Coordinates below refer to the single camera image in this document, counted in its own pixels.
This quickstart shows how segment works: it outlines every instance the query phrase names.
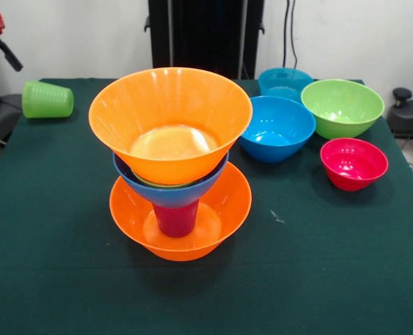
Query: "bowl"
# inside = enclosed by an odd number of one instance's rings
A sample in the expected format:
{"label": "bowl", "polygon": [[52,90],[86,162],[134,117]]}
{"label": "bowl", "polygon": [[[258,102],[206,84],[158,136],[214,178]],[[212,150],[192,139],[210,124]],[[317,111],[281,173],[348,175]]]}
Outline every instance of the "bowl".
{"label": "bowl", "polygon": [[388,158],[375,145],[356,138],[338,138],[320,151],[332,183],[344,191],[358,191],[377,181],[388,170]]}
{"label": "bowl", "polygon": [[183,188],[154,188],[143,185],[128,165],[114,154],[114,166],[126,183],[141,197],[165,208],[185,207],[199,199],[218,180],[228,162],[228,153],[207,176],[195,184]]}
{"label": "bowl", "polygon": [[314,82],[303,90],[301,99],[315,115],[317,133],[329,140],[362,134],[382,116],[385,108],[379,94],[349,80]]}
{"label": "bowl", "polygon": [[261,73],[257,81],[262,96],[280,96],[301,103],[301,92],[313,78],[294,68],[271,68]]}
{"label": "bowl", "polygon": [[218,181],[200,198],[194,230],[185,237],[163,234],[152,204],[121,177],[110,193],[110,211],[125,235],[161,258],[181,262],[209,254],[233,235],[247,218],[251,198],[244,175],[227,163]]}
{"label": "bowl", "polygon": [[307,142],[315,131],[315,118],[303,105],[277,96],[251,98],[253,118],[239,138],[253,158],[276,163],[285,160]]}
{"label": "bowl", "polygon": [[105,87],[89,109],[101,142],[148,181],[177,185],[207,175],[250,123],[247,93],[194,68],[155,68]]}
{"label": "bowl", "polygon": [[157,183],[153,183],[152,181],[141,178],[138,174],[134,173],[132,170],[131,172],[137,177],[137,179],[139,180],[141,184],[145,186],[149,186],[149,187],[154,187],[154,188],[183,188],[183,187],[193,185],[197,181],[195,180],[190,183],[177,184],[177,185],[157,184]]}

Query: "pink bowl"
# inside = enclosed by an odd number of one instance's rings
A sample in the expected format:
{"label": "pink bowl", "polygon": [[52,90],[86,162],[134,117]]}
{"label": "pink bowl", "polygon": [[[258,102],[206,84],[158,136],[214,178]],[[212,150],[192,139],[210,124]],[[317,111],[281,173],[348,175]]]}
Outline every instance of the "pink bowl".
{"label": "pink bowl", "polygon": [[321,161],[332,183],[344,191],[358,191],[388,170],[388,158],[376,146],[356,138],[337,138],[321,148]]}

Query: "blue bowl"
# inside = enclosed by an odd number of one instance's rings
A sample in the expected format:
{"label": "blue bowl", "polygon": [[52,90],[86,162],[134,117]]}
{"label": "blue bowl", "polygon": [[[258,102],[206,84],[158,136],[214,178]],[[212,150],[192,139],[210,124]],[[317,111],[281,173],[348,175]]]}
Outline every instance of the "blue bowl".
{"label": "blue bowl", "polygon": [[253,118],[239,143],[259,161],[285,160],[300,150],[315,131],[313,114],[293,100],[257,96],[251,98],[251,103]]}
{"label": "blue bowl", "polygon": [[218,180],[228,162],[228,153],[213,171],[195,184],[183,188],[155,188],[141,184],[130,167],[114,154],[114,166],[128,185],[142,198],[161,207],[177,208],[189,205],[202,197]]}
{"label": "blue bowl", "polygon": [[262,96],[280,96],[302,104],[301,92],[313,78],[293,68],[271,68],[261,73],[257,81]]}

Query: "green bowl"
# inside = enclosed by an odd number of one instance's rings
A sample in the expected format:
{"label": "green bowl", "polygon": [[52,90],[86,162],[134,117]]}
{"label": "green bowl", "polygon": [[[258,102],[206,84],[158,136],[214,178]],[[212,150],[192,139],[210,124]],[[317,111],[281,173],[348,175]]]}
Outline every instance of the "green bowl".
{"label": "green bowl", "polygon": [[362,134],[382,116],[385,108],[374,90],[340,79],[309,84],[301,93],[301,101],[315,116],[318,135],[329,140]]}
{"label": "green bowl", "polygon": [[131,170],[131,172],[133,173],[134,176],[137,177],[138,180],[140,180],[142,182],[143,185],[148,186],[148,187],[152,187],[152,188],[164,188],[164,189],[167,189],[167,190],[171,190],[171,189],[176,189],[176,188],[188,187],[188,186],[191,186],[191,185],[198,182],[198,180],[195,180],[195,181],[191,181],[189,183],[177,184],[177,185],[157,184],[157,183],[153,183],[152,181],[149,181],[145,178],[141,178],[138,174],[136,174],[132,170]]}

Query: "black cabinet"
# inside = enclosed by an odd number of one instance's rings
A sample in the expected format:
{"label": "black cabinet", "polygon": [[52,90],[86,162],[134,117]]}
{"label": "black cabinet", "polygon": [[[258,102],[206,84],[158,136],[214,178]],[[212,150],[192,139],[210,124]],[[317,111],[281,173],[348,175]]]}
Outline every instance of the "black cabinet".
{"label": "black cabinet", "polygon": [[263,8],[264,0],[149,0],[153,67],[253,78]]}

